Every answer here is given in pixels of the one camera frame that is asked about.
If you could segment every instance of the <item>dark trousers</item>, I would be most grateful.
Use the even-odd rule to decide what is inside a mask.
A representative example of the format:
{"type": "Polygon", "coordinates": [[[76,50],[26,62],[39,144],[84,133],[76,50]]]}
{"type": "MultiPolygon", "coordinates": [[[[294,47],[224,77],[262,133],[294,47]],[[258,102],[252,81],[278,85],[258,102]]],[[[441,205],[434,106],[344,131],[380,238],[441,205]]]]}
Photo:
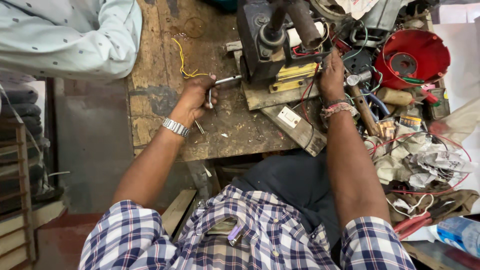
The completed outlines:
{"type": "Polygon", "coordinates": [[[275,194],[298,209],[307,233],[323,223],[331,248],[340,238],[325,153],[315,158],[303,151],[297,155],[268,157],[235,178],[232,185],[242,191],[275,194]]]}

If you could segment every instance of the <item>patterned shirt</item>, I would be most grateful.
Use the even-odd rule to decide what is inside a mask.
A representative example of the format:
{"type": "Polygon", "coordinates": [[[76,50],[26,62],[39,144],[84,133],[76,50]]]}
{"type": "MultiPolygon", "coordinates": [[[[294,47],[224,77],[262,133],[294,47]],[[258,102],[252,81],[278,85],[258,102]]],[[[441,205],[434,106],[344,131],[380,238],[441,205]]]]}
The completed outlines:
{"type": "MultiPolygon", "coordinates": [[[[152,209],[114,204],[87,237],[79,269],[338,269],[323,225],[307,234],[299,212],[271,193],[229,185],[194,211],[176,243],[152,209]],[[235,246],[207,232],[233,217],[242,228],[235,246]]],[[[343,231],[344,269],[415,269],[390,224],[362,217],[343,231]]]]}

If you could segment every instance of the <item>sleeve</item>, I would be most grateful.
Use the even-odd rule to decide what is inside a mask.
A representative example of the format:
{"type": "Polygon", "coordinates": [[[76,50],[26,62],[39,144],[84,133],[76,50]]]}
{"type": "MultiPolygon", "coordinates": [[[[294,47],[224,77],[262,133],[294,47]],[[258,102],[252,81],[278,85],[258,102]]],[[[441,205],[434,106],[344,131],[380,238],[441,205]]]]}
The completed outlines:
{"type": "MultiPolygon", "coordinates": [[[[95,30],[86,32],[77,30],[82,28],[81,21],[65,19],[60,25],[43,14],[0,4],[0,68],[84,80],[128,75],[140,45],[140,7],[135,0],[98,1],[95,25],[90,27],[95,30]]],[[[49,9],[52,12],[65,11],[49,9]]],[[[88,15],[82,14],[80,8],[71,12],[79,12],[78,18],[88,15]]]]}
{"type": "Polygon", "coordinates": [[[415,269],[392,226],[376,217],[357,218],[346,225],[340,264],[343,269],[356,270],[415,269]]]}
{"type": "MultiPolygon", "coordinates": [[[[144,209],[130,200],[114,204],[87,237],[78,269],[128,269],[133,264],[146,263],[151,254],[147,250],[153,243],[157,244],[157,253],[175,249],[161,222],[157,211],[144,209]]],[[[157,254],[154,260],[157,269],[168,260],[162,254],[166,255],[157,254]]]]}

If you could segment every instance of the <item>wooden handle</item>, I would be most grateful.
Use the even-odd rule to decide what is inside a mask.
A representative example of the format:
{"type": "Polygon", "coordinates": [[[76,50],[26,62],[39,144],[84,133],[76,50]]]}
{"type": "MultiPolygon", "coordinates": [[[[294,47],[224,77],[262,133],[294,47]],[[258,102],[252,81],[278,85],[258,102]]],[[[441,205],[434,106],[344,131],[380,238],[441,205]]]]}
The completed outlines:
{"type": "Polygon", "coordinates": [[[367,132],[369,136],[377,136],[380,131],[378,130],[377,123],[373,120],[372,114],[370,113],[370,108],[368,104],[365,102],[365,99],[361,97],[361,91],[358,86],[350,86],[350,95],[354,98],[353,102],[355,106],[357,106],[357,110],[360,113],[360,117],[365,123],[365,127],[367,128],[367,132]]]}

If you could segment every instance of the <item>red-handled pliers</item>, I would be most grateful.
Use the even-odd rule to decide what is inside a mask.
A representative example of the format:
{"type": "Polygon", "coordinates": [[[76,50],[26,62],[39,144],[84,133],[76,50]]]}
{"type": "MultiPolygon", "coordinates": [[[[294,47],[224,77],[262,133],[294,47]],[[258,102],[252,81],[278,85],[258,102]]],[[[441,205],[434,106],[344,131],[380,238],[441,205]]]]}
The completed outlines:
{"type": "Polygon", "coordinates": [[[398,235],[398,239],[402,241],[421,227],[431,224],[432,218],[437,217],[441,213],[449,212],[451,210],[450,208],[454,206],[454,204],[452,204],[454,202],[454,199],[441,200],[435,203],[425,214],[412,219],[406,218],[397,224],[393,230],[398,235]]]}

